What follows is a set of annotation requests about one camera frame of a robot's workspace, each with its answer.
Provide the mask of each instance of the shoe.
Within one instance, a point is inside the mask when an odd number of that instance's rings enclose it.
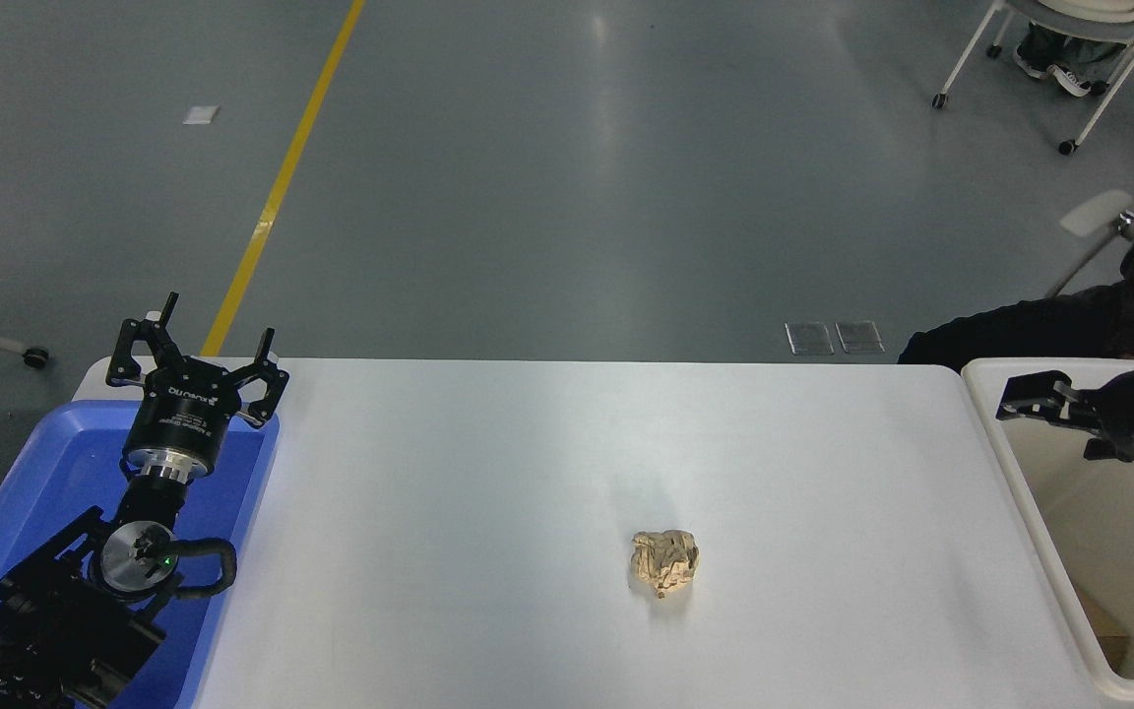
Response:
[[[1049,71],[1052,71],[1053,78],[1057,79],[1057,84],[1061,85],[1066,90],[1066,93],[1075,95],[1077,99],[1083,99],[1093,90],[1093,82],[1084,81],[1076,75],[1075,71],[1070,69],[1064,69],[1058,67],[1057,64],[1048,67]]]
[[[1017,67],[1021,67],[1022,71],[1026,73],[1027,77],[1031,77],[1031,78],[1033,78],[1035,81],[1040,81],[1042,78],[1046,78],[1048,76],[1049,69],[1052,68],[1052,67],[1049,67],[1048,69],[1041,69],[1041,68],[1036,68],[1036,67],[1031,66],[1030,62],[1027,62],[1025,59],[1022,58],[1022,54],[1018,54],[1017,47],[1014,47],[1014,49],[1013,49],[1013,62],[1016,64]]]

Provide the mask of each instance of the chair leg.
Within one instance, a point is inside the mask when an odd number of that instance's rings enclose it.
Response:
[[[1013,15],[1017,12],[1013,11],[1013,8],[1005,10],[1004,23],[1000,26],[1000,31],[996,32],[996,39],[991,41],[991,47],[987,50],[987,56],[990,58],[997,58],[1000,56],[1000,41],[1004,41],[1004,33],[1009,31],[1009,23],[1013,22]]]
[[[978,23],[978,28],[976,31],[974,31],[974,36],[971,37],[968,44],[965,45],[964,52],[962,52],[962,56],[959,56],[959,59],[957,60],[957,66],[953,67],[953,73],[948,75],[948,81],[943,82],[942,88],[940,88],[939,94],[936,95],[936,99],[932,102],[933,107],[943,108],[943,104],[946,103],[946,101],[948,101],[948,90],[951,88],[953,82],[957,81],[957,75],[959,73],[959,69],[962,69],[962,67],[965,66],[965,59],[968,58],[968,53],[972,52],[974,45],[978,44],[978,41],[980,40],[980,37],[982,37],[982,31],[985,31],[987,24],[991,22],[991,18],[995,17],[996,12],[1000,11],[1000,8],[1004,8],[1004,0],[991,0],[991,6],[987,9],[987,14],[982,15],[982,22]]]
[[[1107,85],[1117,84],[1117,79],[1119,79],[1119,77],[1123,75],[1123,69],[1126,67],[1126,64],[1128,64],[1128,60],[1133,56],[1134,56],[1134,42],[1132,44],[1126,45],[1126,49],[1123,50],[1122,54],[1119,54],[1119,60],[1115,62],[1115,70],[1110,71],[1110,77],[1106,79]]]
[[[1088,121],[1088,125],[1084,126],[1083,133],[1078,134],[1078,138],[1066,140],[1060,145],[1058,145],[1057,150],[1059,150],[1059,152],[1061,152],[1063,155],[1070,155],[1070,153],[1074,153],[1075,150],[1080,147],[1080,145],[1084,144],[1084,140],[1088,138],[1088,134],[1093,133],[1093,126],[1097,125],[1098,120],[1100,120],[1101,113],[1106,112],[1106,108],[1108,107],[1108,104],[1110,104],[1110,101],[1115,99],[1117,90],[1122,88],[1124,82],[1126,81],[1126,77],[1131,75],[1131,69],[1134,69],[1134,53],[1131,54],[1131,60],[1128,61],[1128,64],[1126,64],[1126,67],[1123,69],[1123,75],[1120,77],[1117,77],[1115,84],[1110,86],[1110,91],[1108,91],[1108,93],[1106,94],[1106,99],[1101,99],[1099,107],[1097,107],[1097,112],[1093,112],[1093,117],[1091,117],[1090,120]]]
[[[50,360],[50,352],[45,347],[28,346],[26,343],[6,337],[0,337],[0,349],[8,351],[14,355],[22,355],[24,363],[35,370],[45,368],[46,361]]]

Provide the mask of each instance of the yellow floor line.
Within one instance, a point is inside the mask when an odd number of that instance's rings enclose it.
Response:
[[[256,228],[252,230],[252,238],[248,239],[248,247],[243,252],[239,260],[239,268],[235,270],[235,278],[230,280],[230,288],[226,292],[226,299],[221,301],[221,309],[217,311],[217,318],[212,321],[212,328],[208,331],[204,346],[198,351],[204,357],[215,357],[221,351],[221,345],[226,341],[226,336],[230,332],[230,323],[235,322],[235,313],[238,313],[243,295],[247,292],[252,273],[256,270],[257,261],[261,260],[261,251],[265,250],[265,242],[270,239],[270,230],[273,222],[279,218],[279,206],[287,195],[287,187],[291,185],[291,175],[296,171],[296,164],[301,162],[301,153],[305,152],[305,144],[310,142],[310,134],[314,130],[314,121],[318,120],[318,111],[323,107],[323,99],[327,99],[327,90],[335,76],[335,68],[339,66],[339,59],[344,56],[347,47],[347,37],[353,34],[353,26],[356,26],[356,18],[361,17],[365,0],[353,0],[353,6],[347,10],[344,18],[344,26],[339,35],[335,36],[335,44],[327,57],[323,73],[318,77],[314,85],[314,93],[310,96],[310,104],[305,107],[305,116],[301,117],[301,125],[296,126],[296,135],[291,137],[291,146],[287,149],[287,157],[282,159],[282,167],[279,168],[279,176],[273,180],[270,188],[270,197],[265,200],[265,208],[261,210],[261,219],[257,220]]]

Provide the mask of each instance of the white plastic bin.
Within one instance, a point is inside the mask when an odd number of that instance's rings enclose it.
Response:
[[[1134,463],[1085,461],[1083,431],[996,420],[1008,378],[1046,370],[1066,372],[1076,389],[1097,389],[1134,362],[980,360],[963,372],[1093,681],[1107,695],[1134,701]],[[1070,581],[1131,634],[1122,676],[1103,659]]]

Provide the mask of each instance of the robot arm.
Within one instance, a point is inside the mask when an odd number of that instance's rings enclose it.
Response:
[[[1084,458],[1134,462],[1134,371],[1112,378],[1100,389],[1076,390],[1058,371],[1014,377],[1004,388],[996,419],[1040,419],[1055,427],[1093,434]]]
[[[0,579],[0,709],[93,709],[111,703],[166,640],[154,617],[175,598],[195,600],[235,583],[235,547],[225,539],[179,540],[186,490],[211,474],[230,419],[270,421],[289,377],[272,362],[272,329],[246,368],[227,371],[180,354],[166,329],[171,293],[156,320],[121,326],[108,382],[141,386],[143,404],[121,456],[127,486],[111,521],[91,507]],[[132,357],[144,341],[156,369],[143,377]],[[260,380],[265,396],[244,405]],[[220,558],[220,577],[181,585],[189,556]]]

